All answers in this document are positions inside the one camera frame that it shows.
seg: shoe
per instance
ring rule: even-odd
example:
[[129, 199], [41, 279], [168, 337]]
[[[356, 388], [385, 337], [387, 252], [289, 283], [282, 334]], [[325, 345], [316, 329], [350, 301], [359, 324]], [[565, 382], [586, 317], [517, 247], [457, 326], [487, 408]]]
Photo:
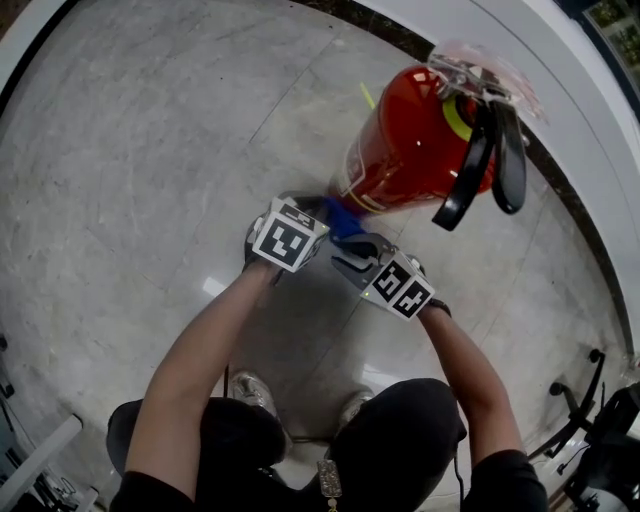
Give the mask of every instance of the shoe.
[[276, 404], [271, 395], [271, 391], [269, 391], [269, 386], [255, 373], [241, 370], [234, 373], [229, 379], [229, 389], [231, 390], [231, 398], [252, 407], [262, 407], [280, 423], [282, 432], [284, 433], [284, 453], [282, 454], [281, 461], [284, 460], [287, 453], [291, 451], [293, 442], [278, 417]]
[[338, 418], [338, 432], [340, 432], [347, 423], [355, 418], [356, 414], [360, 412], [360, 408], [374, 396], [376, 395], [369, 388], [363, 391], [358, 391], [351, 396], [351, 398], [349, 398], [349, 400], [344, 404], [340, 417]]

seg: fire extinguisher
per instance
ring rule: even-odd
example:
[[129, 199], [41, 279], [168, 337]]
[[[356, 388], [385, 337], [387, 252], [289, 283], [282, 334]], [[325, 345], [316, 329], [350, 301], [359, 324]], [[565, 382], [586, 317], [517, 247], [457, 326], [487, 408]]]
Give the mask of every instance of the fire extinguisher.
[[544, 114], [526, 77], [486, 48], [450, 41], [387, 86], [330, 184], [357, 217], [438, 201], [452, 231], [478, 193], [508, 214], [525, 201], [515, 106]]

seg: marble floor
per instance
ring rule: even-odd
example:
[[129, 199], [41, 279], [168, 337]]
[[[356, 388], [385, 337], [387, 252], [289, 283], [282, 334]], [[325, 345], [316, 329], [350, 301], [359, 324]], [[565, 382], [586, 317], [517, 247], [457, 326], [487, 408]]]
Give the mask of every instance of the marble floor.
[[[411, 63], [283, 0], [85, 0], [54, 31], [0, 119], [0, 321], [30, 437], [70, 412], [84, 420], [58, 463], [75, 481], [114, 488], [110, 413], [143, 395], [210, 300], [206, 279], [238, 275], [246, 227], [268, 201], [324, 190], [369, 114], [360, 82], [377, 98]], [[533, 166], [527, 194], [514, 217], [477, 198], [453, 233], [429, 207], [369, 227], [422, 260], [503, 377], [532, 449], [567, 413], [547, 395], [555, 379], [585, 389], [599, 347], [613, 390], [624, 361], [595, 259]], [[233, 359], [269, 383], [294, 435], [329, 435], [359, 386], [443, 377], [420, 326], [361, 302], [330, 252], [285, 276]], [[292, 485], [318, 450], [285, 463]], [[554, 464], [536, 466], [550, 491]], [[425, 507], [455, 503], [457, 490], [447, 473]]]

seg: person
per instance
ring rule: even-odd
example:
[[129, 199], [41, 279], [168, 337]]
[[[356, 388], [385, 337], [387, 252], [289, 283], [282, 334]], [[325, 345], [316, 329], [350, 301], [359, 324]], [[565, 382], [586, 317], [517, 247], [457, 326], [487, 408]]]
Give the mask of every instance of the person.
[[[107, 449], [122, 482], [111, 511], [329, 510], [317, 476], [293, 490], [270, 470], [289, 440], [264, 382], [240, 372], [230, 380], [232, 398], [211, 398], [243, 324], [278, 270], [250, 261], [180, 334], [144, 400], [113, 413]], [[458, 403], [473, 467], [462, 510], [548, 510], [504, 385], [445, 309], [425, 306], [419, 320], [449, 385], [413, 379], [375, 397], [360, 392], [346, 404], [327, 453], [339, 473], [340, 512], [416, 510], [467, 435]]]

